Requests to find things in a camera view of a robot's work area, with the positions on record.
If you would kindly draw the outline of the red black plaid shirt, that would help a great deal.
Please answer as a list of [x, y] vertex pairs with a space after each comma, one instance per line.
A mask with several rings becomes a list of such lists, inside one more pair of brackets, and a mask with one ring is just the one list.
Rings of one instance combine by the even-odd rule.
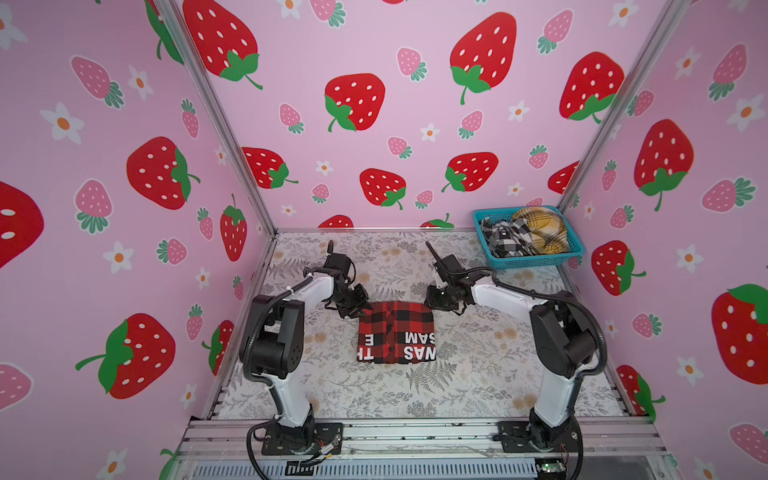
[[436, 360], [435, 322], [424, 304], [375, 302], [359, 318], [358, 362], [418, 364]]

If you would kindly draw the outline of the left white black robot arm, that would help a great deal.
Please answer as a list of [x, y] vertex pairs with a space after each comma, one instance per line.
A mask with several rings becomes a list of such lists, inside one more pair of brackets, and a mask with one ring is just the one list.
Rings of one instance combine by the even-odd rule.
[[305, 315], [319, 305], [342, 318], [357, 318], [371, 309], [355, 274], [350, 257], [330, 252], [322, 266], [307, 268], [299, 283], [251, 301], [238, 358], [243, 378], [267, 387], [283, 429], [301, 432], [314, 422], [310, 401], [290, 379], [303, 356]]

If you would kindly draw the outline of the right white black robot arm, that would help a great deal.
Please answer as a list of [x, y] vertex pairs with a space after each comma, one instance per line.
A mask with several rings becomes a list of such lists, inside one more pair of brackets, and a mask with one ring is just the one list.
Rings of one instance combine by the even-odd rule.
[[435, 255], [440, 281], [428, 287], [425, 304], [433, 310], [464, 313], [470, 305], [513, 317], [528, 315], [535, 351], [544, 373], [527, 435], [545, 449], [576, 428], [575, 404], [585, 378], [604, 372], [605, 335], [594, 315], [570, 292], [546, 294], [508, 284], [490, 267], [465, 268], [449, 255]]

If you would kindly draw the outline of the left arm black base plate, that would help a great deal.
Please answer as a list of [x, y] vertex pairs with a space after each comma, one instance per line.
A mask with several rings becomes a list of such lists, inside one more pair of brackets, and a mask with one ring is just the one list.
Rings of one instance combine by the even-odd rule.
[[305, 427], [289, 428], [280, 424], [266, 429], [261, 442], [261, 454], [265, 456], [314, 455], [341, 452], [344, 433], [343, 423], [310, 423]]

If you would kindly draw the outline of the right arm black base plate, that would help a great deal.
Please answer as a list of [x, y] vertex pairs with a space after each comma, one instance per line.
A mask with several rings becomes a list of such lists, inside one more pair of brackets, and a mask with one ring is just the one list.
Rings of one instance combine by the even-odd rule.
[[505, 453], [576, 453], [583, 441], [571, 419], [550, 427], [546, 423], [501, 421], [492, 440], [500, 442]]

